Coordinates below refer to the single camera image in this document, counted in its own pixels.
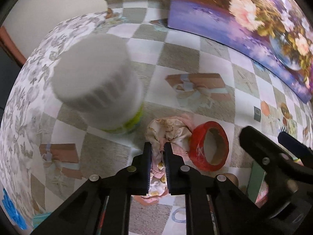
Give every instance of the floral fabric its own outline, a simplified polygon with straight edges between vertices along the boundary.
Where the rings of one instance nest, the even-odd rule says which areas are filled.
[[[170,142],[173,153],[188,161],[189,139],[194,129],[190,118],[166,117],[154,119],[146,131],[146,140],[152,145],[150,188],[149,193],[143,196],[145,202],[153,202],[168,193],[165,166],[162,152],[164,144]]]
[[[107,13],[91,13],[59,23],[27,59],[7,101],[0,128],[0,180],[29,225],[34,215],[30,169],[34,151],[47,143],[41,115],[52,91],[53,68],[62,52],[105,22]]]

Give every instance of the white plastic bottle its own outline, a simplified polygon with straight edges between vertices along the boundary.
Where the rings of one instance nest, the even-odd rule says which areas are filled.
[[[91,127],[125,133],[140,122],[142,83],[131,67],[125,41],[115,35],[88,35],[62,53],[52,88]]]

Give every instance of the floral bedspread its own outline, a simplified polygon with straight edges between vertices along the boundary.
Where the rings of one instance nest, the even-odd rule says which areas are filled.
[[[59,56],[105,21],[108,12],[63,21],[27,59],[10,93],[0,129],[0,180],[26,222],[34,215],[30,169],[45,129],[40,117],[52,89],[50,79]]]

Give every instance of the metal screw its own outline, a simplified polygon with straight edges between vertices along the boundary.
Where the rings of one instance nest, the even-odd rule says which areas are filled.
[[[288,189],[289,189],[292,193],[295,193],[295,192],[298,191],[298,189],[299,189],[297,183],[296,183],[294,180],[292,180],[292,179],[289,179],[289,180],[287,181],[287,187],[288,187]]]
[[[285,160],[289,160],[288,155],[284,154],[284,153],[280,153],[281,157],[284,158]]]
[[[127,167],[128,172],[135,172],[136,170],[137,170],[137,168],[135,166],[128,166]]]
[[[89,180],[92,182],[96,182],[99,179],[99,175],[93,174],[89,177]]]
[[[220,181],[220,182],[225,182],[225,181],[226,181],[226,176],[224,176],[224,175],[218,175],[218,176],[217,176],[217,180]]]
[[[187,165],[183,165],[183,166],[180,167],[180,170],[184,171],[184,172],[188,172],[190,170],[190,167],[187,166]]]
[[[262,159],[262,163],[263,163],[264,165],[268,165],[268,164],[270,163],[270,159],[269,159],[268,157],[264,157],[264,158]]]

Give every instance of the green object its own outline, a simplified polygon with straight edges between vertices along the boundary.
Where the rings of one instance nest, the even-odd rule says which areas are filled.
[[[248,197],[253,203],[256,202],[264,177],[265,171],[256,161],[253,161],[249,185],[247,189]]]

